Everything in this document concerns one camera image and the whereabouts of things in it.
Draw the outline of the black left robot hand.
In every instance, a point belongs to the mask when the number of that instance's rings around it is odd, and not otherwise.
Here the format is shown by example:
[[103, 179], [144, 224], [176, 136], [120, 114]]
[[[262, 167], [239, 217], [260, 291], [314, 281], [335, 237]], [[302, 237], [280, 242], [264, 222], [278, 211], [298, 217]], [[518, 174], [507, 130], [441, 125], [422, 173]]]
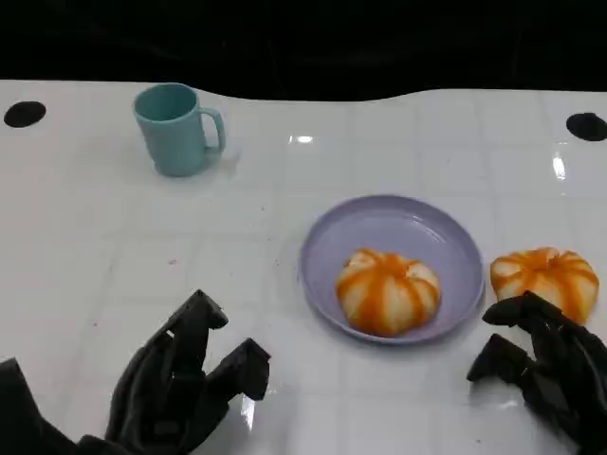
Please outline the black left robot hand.
[[196, 290], [140, 347], [114, 389], [106, 440], [131, 454], [188, 454], [218, 427], [239, 394], [267, 392], [270, 355], [247, 338], [205, 373], [209, 335], [229, 320]]

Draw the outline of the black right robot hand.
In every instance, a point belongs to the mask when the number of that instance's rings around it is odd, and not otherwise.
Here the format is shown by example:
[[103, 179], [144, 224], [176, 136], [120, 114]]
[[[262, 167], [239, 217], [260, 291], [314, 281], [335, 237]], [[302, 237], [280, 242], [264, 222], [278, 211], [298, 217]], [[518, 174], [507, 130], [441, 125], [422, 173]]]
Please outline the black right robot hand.
[[601, 339], [531, 291], [497, 301], [483, 321], [529, 333], [535, 356], [494, 334], [473, 361], [467, 380], [497, 377], [515, 385], [527, 406], [571, 438], [579, 454], [604, 454], [606, 346]]

